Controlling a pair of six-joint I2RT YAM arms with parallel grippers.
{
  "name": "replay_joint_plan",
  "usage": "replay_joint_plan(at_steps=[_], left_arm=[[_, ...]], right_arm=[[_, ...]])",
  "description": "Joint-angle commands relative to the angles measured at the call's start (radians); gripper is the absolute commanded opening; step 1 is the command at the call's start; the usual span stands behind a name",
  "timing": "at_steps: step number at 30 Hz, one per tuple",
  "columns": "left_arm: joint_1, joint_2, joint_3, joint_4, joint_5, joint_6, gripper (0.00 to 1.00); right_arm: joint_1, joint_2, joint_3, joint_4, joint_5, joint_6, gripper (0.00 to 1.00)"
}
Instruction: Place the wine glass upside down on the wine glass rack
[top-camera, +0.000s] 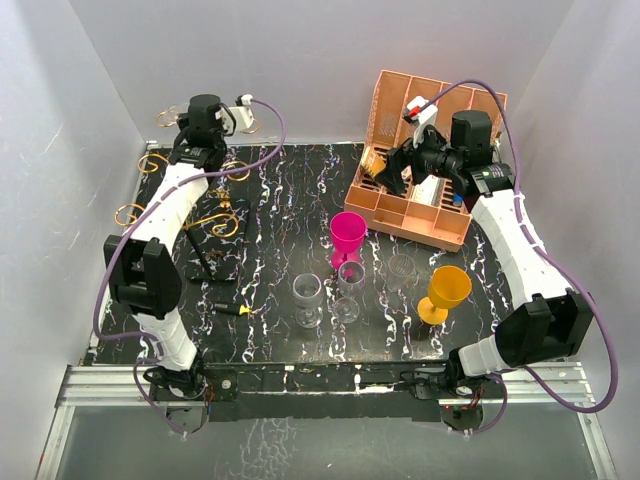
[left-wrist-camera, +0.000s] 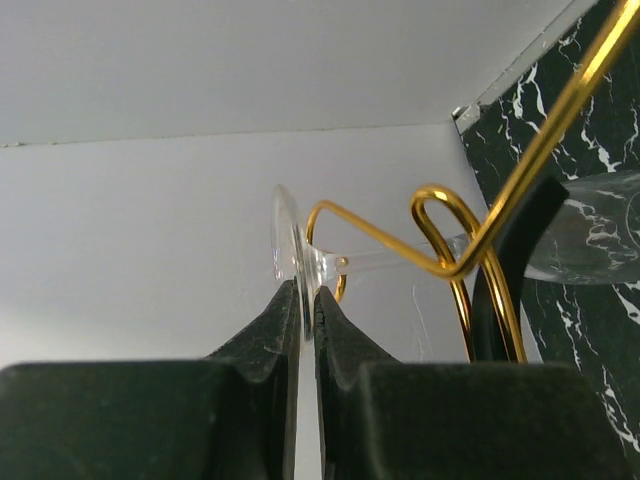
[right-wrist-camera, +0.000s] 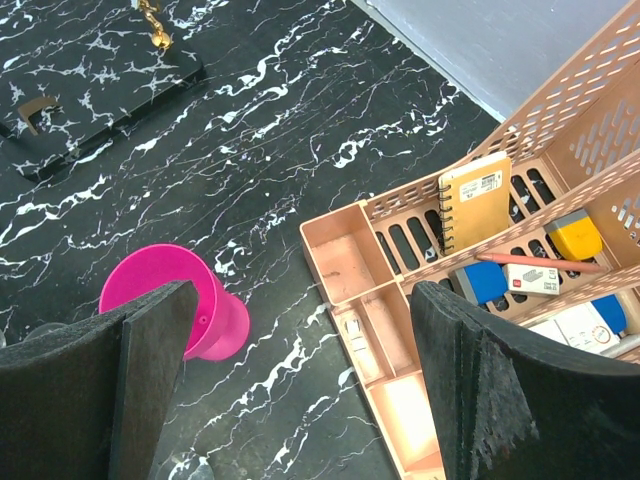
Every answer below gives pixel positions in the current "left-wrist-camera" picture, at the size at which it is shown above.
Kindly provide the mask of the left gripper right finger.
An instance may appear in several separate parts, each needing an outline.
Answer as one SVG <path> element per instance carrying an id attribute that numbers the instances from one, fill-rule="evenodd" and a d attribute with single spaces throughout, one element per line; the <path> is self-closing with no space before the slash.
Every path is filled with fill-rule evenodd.
<path id="1" fill-rule="evenodd" d="M 315 299 L 326 479 L 631 479 L 588 381 L 555 364 L 403 363 Z"/>

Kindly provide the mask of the gold wire wine glass rack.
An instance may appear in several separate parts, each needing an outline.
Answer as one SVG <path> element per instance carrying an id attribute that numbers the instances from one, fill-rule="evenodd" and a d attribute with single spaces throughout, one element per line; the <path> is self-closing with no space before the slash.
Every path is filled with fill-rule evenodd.
<path id="1" fill-rule="evenodd" d="M 495 252 L 494 239 L 504 231 L 505 223 L 513 216 L 521 200 L 543 170 L 556 144 L 574 122 L 588 97 L 593 94 L 603 76 L 617 60 L 638 28 L 639 3 L 637 1 L 618 2 L 587 49 L 580 68 L 574 72 L 561 91 L 540 131 L 512 171 L 484 222 L 480 223 L 464 201 L 448 188 L 425 185 L 413 194 L 410 201 L 411 214 L 416 225 L 437 252 L 436 260 L 425 256 L 416 248 L 329 200 L 320 201 L 311 209 L 305 227 L 306 240 L 313 241 L 317 217 L 326 210 L 374 238 L 410 263 L 446 280 L 454 294 L 467 355 L 471 361 L 477 357 L 471 349 L 471 303 L 465 297 L 466 288 L 463 280 L 472 268 L 480 267 L 488 283 L 507 359 L 525 364 L 527 356 L 523 346 L 521 327 L 505 275 Z M 429 200 L 440 202 L 453 213 L 470 237 L 467 250 L 457 261 L 453 259 L 448 245 L 426 213 L 424 204 Z"/>

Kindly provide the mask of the clear wine glass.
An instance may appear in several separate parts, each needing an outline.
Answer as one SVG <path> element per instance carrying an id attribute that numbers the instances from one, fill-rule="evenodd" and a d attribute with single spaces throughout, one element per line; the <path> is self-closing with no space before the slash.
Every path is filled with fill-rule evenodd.
<path id="1" fill-rule="evenodd" d="M 504 231 L 494 240 L 495 252 L 505 275 L 520 327 L 519 304 L 530 260 L 547 228 L 556 216 L 563 212 L 568 196 L 566 188 L 552 178 L 537 181 L 521 200 L 513 216 L 504 226 Z M 459 260 L 470 243 L 470 237 L 463 226 L 454 214 L 438 201 L 429 200 L 424 207 L 448 245 L 453 259 Z M 348 274 L 412 263 L 382 244 L 378 252 L 337 254 L 321 250 L 315 247 L 313 242 L 306 240 L 305 227 L 306 225 L 299 222 L 298 209 L 289 191 L 277 186 L 273 193 L 271 234 L 274 274 L 280 281 L 291 279 L 296 282 L 303 334 L 306 339 L 315 342 L 314 305 L 321 288 L 328 289 L 339 304 Z M 411 247 L 434 260 L 438 258 L 427 238 L 423 244 Z M 471 303 L 471 349 L 477 358 L 471 361 L 467 355 L 466 363 L 531 364 L 528 360 L 521 364 L 507 359 L 488 283 L 481 268 L 476 266 L 474 269 L 477 273 L 474 286 L 467 288 L 465 280 L 463 283 L 466 288 L 465 297 Z"/>

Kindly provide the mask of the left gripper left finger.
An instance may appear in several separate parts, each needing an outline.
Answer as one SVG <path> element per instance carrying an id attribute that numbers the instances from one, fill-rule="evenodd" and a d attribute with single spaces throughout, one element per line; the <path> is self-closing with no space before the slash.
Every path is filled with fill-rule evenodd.
<path id="1" fill-rule="evenodd" d="M 212 354 L 1 372 L 5 479 L 290 479 L 297 285 Z"/>

